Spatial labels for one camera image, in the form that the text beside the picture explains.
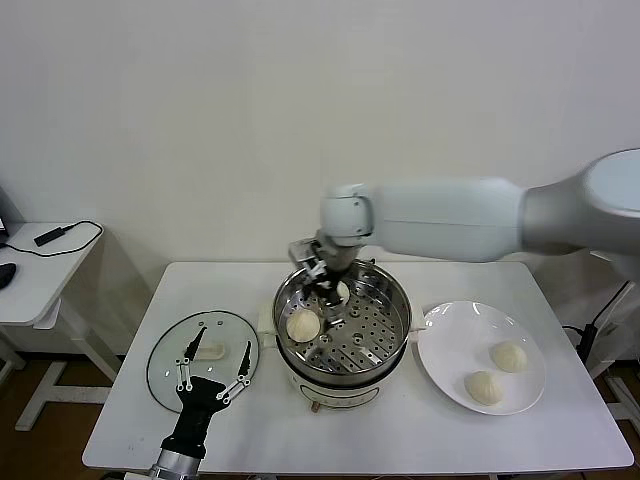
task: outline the white wall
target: white wall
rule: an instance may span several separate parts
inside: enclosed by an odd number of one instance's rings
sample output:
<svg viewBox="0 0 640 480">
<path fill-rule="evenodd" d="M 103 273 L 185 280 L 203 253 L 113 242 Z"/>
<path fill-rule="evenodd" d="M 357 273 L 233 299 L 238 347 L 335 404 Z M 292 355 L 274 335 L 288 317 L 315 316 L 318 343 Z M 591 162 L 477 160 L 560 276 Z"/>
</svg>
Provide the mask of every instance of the white wall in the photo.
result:
<svg viewBox="0 0 640 480">
<path fill-rule="evenodd" d="M 167 262 L 285 259 L 328 184 L 527 187 L 640 146 L 638 18 L 635 0 L 5 0 L 0 187 L 27 220 L 109 229 L 72 288 L 124 350 Z M 577 323 L 618 281 L 584 256 L 533 266 Z"/>
</svg>

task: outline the computer mouse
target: computer mouse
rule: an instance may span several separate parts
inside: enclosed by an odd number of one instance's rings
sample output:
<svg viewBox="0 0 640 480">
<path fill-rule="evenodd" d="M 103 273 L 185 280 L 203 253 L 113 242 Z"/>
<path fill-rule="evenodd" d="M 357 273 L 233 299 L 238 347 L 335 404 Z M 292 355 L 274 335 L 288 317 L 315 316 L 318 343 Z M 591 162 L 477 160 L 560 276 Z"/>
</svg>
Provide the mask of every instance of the computer mouse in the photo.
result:
<svg viewBox="0 0 640 480">
<path fill-rule="evenodd" d="M 15 263 L 5 263 L 4 265 L 0 265 L 0 290 L 9 285 L 15 274 Z"/>
</svg>

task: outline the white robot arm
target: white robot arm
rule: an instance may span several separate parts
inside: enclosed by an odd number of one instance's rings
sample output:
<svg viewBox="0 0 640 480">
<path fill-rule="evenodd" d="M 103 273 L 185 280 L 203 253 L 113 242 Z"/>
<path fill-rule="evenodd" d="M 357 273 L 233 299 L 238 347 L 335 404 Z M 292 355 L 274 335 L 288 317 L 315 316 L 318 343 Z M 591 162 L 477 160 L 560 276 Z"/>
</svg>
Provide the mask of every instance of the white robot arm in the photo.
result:
<svg viewBox="0 0 640 480">
<path fill-rule="evenodd" d="M 332 188 L 315 238 L 290 256 L 339 272 L 364 245 L 395 253 L 487 262 L 517 251 L 606 252 L 640 278 L 640 149 L 603 157 L 578 175 L 524 190 L 500 178 L 444 178 Z"/>
</svg>

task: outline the floor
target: floor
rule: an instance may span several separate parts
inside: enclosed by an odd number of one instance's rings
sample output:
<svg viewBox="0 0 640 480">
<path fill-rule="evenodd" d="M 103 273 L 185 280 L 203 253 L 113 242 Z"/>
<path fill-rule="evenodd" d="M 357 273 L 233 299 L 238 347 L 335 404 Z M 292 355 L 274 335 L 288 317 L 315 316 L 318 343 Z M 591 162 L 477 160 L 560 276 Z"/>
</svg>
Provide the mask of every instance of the floor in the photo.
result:
<svg viewBox="0 0 640 480">
<path fill-rule="evenodd" d="M 2 478 L 25 478 L 47 480 L 98 480 L 105 472 L 86 468 L 82 464 L 82 451 L 93 425 L 100 414 L 100 405 L 47 404 L 31 432 L 16 432 L 14 424 L 22 409 L 46 371 L 49 361 L 30 360 L 21 372 L 14 372 L 0 387 L 0 476 Z M 612 375 L 622 377 L 636 400 L 640 400 L 638 366 L 615 366 Z M 108 386 L 108 379 L 89 361 L 69 362 L 60 382 L 61 385 Z M 615 401 L 602 377 L 596 385 L 605 401 Z M 618 422 L 622 433 L 640 461 L 640 437 L 629 422 Z M 205 475 L 201 478 L 216 480 L 244 480 L 244 477 Z M 279 477 L 299 480 L 301 477 Z M 350 480 L 367 480 L 368 477 L 349 477 Z M 385 480 L 400 480 L 405 477 L 385 477 Z M 486 476 L 460 477 L 486 479 Z M 639 480 L 637 464 L 625 470 L 574 473 L 567 480 Z"/>
</svg>

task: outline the black cable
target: black cable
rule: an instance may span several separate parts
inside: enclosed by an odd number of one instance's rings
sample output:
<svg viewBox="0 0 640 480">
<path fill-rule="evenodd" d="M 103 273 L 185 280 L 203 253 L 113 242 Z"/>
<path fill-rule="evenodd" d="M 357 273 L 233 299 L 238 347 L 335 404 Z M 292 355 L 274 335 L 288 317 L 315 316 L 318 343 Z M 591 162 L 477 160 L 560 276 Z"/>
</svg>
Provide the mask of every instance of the black cable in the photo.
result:
<svg viewBox="0 0 640 480">
<path fill-rule="evenodd" d="M 82 225 L 82 224 L 90 224 L 93 225 L 94 227 L 96 227 L 98 229 L 98 231 L 96 232 L 96 234 L 91 237 L 90 240 L 88 240 L 84 245 L 82 245 L 81 247 L 78 248 L 74 248 L 71 250 L 64 250 L 62 252 L 54 252 L 54 253 L 40 253 L 40 252 L 35 252 L 33 250 L 25 250 L 22 248 L 18 248 L 18 247 L 14 247 L 13 245 L 9 245 L 8 243 L 0 243 L 0 248 L 10 248 L 11 250 L 15 251 L 15 252 L 20 252 L 20 253 L 29 253 L 31 255 L 36 255 L 37 257 L 43 257 L 43 258 L 49 258 L 49 257 L 58 257 L 60 255 L 69 255 L 70 253 L 76 253 L 79 252 L 80 250 L 84 250 L 85 248 L 87 248 L 89 245 L 91 245 L 91 242 L 93 242 L 96 238 L 98 238 L 100 235 L 102 235 L 102 232 L 104 232 L 104 228 L 102 228 L 102 225 L 99 225 L 95 222 L 92 222 L 91 220 L 81 220 L 79 222 L 76 222 L 72 225 L 67 225 L 66 227 L 62 227 L 62 230 L 64 230 L 65 232 L 68 232 L 69 230 L 71 230 L 74 227 L 77 227 L 78 225 Z"/>
<path fill-rule="evenodd" d="M 578 327 L 574 327 L 573 325 L 563 325 L 562 328 L 568 328 L 569 330 L 575 330 L 576 332 L 578 332 L 580 334 L 580 336 L 582 336 L 582 334 L 584 333 L 584 330 L 581 330 Z"/>
<path fill-rule="evenodd" d="M 576 352 L 578 353 L 578 357 L 582 360 L 582 363 L 586 364 L 587 359 L 589 358 L 589 354 L 591 353 L 591 348 L 593 347 L 593 342 L 595 342 L 596 337 L 598 336 L 598 327 L 596 327 L 596 321 L 600 318 L 604 312 L 611 306 L 611 304 L 620 296 L 620 294 L 627 288 L 629 285 L 629 281 L 627 280 L 622 284 L 622 286 L 618 289 L 618 291 L 611 297 L 611 300 L 607 302 L 607 304 L 602 307 L 602 310 L 598 312 L 598 314 L 591 320 L 591 323 L 587 323 L 584 326 L 584 330 L 580 334 L 580 343 L 576 346 Z"/>
<path fill-rule="evenodd" d="M 124 472 L 107 472 L 100 480 L 124 480 Z"/>
<path fill-rule="evenodd" d="M 620 294 L 622 293 L 622 291 L 623 291 L 625 288 L 627 288 L 627 285 L 629 285 L 629 280 L 627 280 L 626 282 L 624 282 L 624 283 L 622 284 L 622 286 L 620 287 L 620 289 L 615 293 L 615 295 L 614 295 L 613 297 L 611 297 L 611 300 L 609 300 L 609 301 L 607 302 L 607 304 L 606 304 L 604 307 L 602 307 L 602 310 L 600 310 L 600 311 L 598 312 L 598 314 L 595 316 L 595 318 L 594 318 L 593 320 L 591 320 L 590 325 L 595 326 L 595 324 L 596 324 L 596 320 L 598 320 L 598 318 L 600 318 L 600 315 L 602 315 L 602 314 L 607 310 L 607 308 L 609 308 L 609 305 L 611 305 L 611 304 L 615 301 L 615 299 L 616 299 L 616 298 L 618 298 L 618 297 L 620 296 Z"/>
</svg>

